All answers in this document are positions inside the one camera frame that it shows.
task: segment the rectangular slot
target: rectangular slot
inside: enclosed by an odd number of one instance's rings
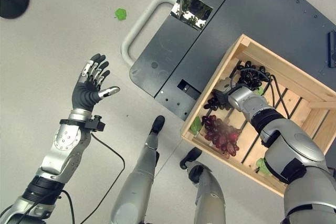
[[[195,89],[185,80],[181,80],[180,83],[177,85],[177,87],[181,89],[184,93],[189,95],[191,98],[193,98],[194,100],[197,100],[198,97],[200,97],[201,95],[201,93],[197,89]]]

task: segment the metal panel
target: metal panel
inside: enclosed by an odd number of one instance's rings
[[[202,1],[213,7],[211,19],[224,0]],[[131,80],[155,96],[200,34],[169,16],[131,68]]]
[[[201,92],[242,33],[336,90],[336,72],[327,67],[327,34],[333,29],[305,0],[226,0],[155,99],[185,120],[195,100],[177,85],[183,79]]]

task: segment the black mount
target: black mount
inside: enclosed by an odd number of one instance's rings
[[[100,121],[101,118],[101,116],[95,115],[93,119],[87,119],[85,122],[71,119],[61,119],[59,124],[76,125],[94,132],[103,131],[105,124]]]

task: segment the green leaf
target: green leaf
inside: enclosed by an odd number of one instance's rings
[[[116,15],[116,17],[118,18],[118,20],[123,20],[123,19],[126,19],[126,10],[125,9],[117,9],[114,14]]]
[[[256,89],[254,92],[255,92],[256,94],[258,94],[258,95],[262,95],[263,92],[264,92],[264,88],[263,88],[263,87],[259,87],[259,88]]]
[[[259,171],[264,174],[270,174],[271,172],[267,169],[265,165],[265,160],[260,158],[257,160],[256,165],[259,167]]]
[[[194,136],[196,136],[197,132],[200,131],[201,128],[202,128],[201,119],[199,116],[197,116],[192,125],[190,126],[190,131],[194,134]]]

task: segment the metal handle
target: metal handle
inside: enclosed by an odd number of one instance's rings
[[[135,60],[133,60],[128,54],[128,49],[138,33],[141,31],[142,27],[147,23],[155,9],[162,3],[170,3],[174,5],[176,0],[153,0],[146,10],[142,13],[140,18],[135,22],[134,26],[130,30],[130,32],[126,35],[125,39],[121,43],[121,56],[124,61],[132,67]]]

